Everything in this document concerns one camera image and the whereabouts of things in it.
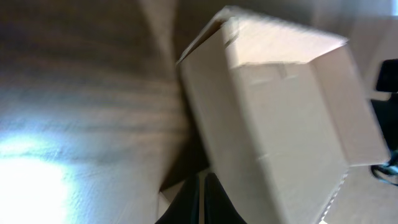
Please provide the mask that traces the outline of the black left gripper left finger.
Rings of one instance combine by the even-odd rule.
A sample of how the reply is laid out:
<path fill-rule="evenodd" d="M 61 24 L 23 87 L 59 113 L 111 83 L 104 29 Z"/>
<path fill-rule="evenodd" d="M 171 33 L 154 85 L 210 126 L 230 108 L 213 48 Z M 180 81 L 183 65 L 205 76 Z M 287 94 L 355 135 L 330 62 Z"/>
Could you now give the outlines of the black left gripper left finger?
<path fill-rule="evenodd" d="M 189 177 L 155 224 L 199 224 L 199 177 Z"/>

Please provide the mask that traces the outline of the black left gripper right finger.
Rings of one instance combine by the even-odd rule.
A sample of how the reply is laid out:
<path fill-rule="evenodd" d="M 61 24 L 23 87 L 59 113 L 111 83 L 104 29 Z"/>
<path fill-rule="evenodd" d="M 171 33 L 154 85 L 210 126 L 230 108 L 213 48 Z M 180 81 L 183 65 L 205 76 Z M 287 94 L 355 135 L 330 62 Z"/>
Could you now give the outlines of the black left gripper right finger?
<path fill-rule="evenodd" d="M 246 224 L 215 173 L 205 177 L 205 224 Z"/>

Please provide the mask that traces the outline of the brown cardboard box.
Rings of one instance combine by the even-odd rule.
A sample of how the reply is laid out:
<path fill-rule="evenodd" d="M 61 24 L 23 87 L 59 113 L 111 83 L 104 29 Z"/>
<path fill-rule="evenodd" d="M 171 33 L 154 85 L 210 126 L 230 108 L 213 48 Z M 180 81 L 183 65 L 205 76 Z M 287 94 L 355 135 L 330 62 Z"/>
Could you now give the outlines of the brown cardboard box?
<path fill-rule="evenodd" d="M 248 223 L 316 223 L 388 150 L 347 39 L 226 6 L 178 68 L 211 168 Z"/>

